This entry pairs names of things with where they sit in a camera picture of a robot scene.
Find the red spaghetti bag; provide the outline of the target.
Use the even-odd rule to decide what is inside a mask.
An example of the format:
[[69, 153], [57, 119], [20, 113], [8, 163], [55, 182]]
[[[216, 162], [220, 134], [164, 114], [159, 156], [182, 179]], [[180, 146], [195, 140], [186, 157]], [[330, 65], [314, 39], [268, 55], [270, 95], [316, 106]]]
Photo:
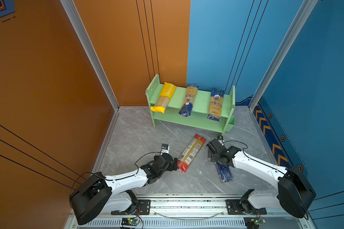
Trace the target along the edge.
[[178, 157], [177, 166], [178, 169], [186, 173], [187, 169], [191, 165], [194, 158], [197, 156], [198, 152], [206, 142], [206, 139], [198, 134], [190, 141], [181, 155]]

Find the blue yellow pasta bag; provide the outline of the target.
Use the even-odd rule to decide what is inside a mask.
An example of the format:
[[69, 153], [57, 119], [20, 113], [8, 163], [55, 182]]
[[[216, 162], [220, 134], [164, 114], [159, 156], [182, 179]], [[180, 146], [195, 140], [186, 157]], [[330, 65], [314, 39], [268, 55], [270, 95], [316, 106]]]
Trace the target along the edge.
[[212, 87], [207, 117], [209, 120], [220, 121], [224, 92], [223, 89]]

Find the yellow blue spaghetti bag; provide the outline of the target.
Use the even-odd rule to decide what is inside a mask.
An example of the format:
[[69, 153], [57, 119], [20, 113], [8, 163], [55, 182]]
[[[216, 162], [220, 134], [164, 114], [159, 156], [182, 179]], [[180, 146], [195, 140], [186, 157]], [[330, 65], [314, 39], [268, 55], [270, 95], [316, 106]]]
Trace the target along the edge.
[[183, 105], [179, 111], [179, 115], [182, 117], [190, 117], [192, 110], [193, 110], [193, 104], [198, 92], [199, 85], [188, 85], [186, 88], [186, 95], [184, 98]]

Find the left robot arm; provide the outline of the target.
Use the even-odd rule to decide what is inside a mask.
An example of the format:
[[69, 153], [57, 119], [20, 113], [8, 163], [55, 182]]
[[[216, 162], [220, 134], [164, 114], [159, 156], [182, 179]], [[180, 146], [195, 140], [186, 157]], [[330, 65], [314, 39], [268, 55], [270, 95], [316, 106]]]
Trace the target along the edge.
[[132, 189], [155, 183], [166, 171], [176, 171], [178, 159], [168, 153], [135, 171], [116, 176], [92, 174], [69, 196], [70, 205], [79, 225], [85, 225], [103, 213], [138, 215], [139, 201]]

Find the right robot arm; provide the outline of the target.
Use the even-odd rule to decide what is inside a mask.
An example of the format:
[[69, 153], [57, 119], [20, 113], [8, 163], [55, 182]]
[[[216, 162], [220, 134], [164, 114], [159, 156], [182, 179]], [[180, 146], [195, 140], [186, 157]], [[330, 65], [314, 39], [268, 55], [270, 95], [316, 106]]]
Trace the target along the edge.
[[308, 218], [316, 192], [299, 168], [271, 164], [235, 146], [226, 148], [218, 139], [209, 142], [207, 149], [218, 163], [244, 170], [273, 186], [273, 190], [267, 191], [249, 189], [239, 201], [241, 212], [252, 214], [259, 209], [274, 208], [299, 219]]

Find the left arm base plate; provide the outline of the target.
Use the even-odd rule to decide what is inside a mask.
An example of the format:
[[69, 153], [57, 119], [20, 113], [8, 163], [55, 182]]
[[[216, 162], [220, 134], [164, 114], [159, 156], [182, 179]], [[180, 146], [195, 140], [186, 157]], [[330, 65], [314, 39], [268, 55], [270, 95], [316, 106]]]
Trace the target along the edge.
[[125, 211], [112, 211], [111, 215], [149, 215], [151, 209], [151, 200], [142, 199], [133, 202]]

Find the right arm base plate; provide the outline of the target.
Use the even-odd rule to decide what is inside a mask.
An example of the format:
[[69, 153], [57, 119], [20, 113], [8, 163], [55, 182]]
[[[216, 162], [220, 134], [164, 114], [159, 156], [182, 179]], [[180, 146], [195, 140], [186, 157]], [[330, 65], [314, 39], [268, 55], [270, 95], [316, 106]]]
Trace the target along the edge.
[[265, 208], [255, 209], [248, 202], [241, 201], [239, 199], [227, 199], [226, 209], [229, 215], [266, 215], [267, 211]]

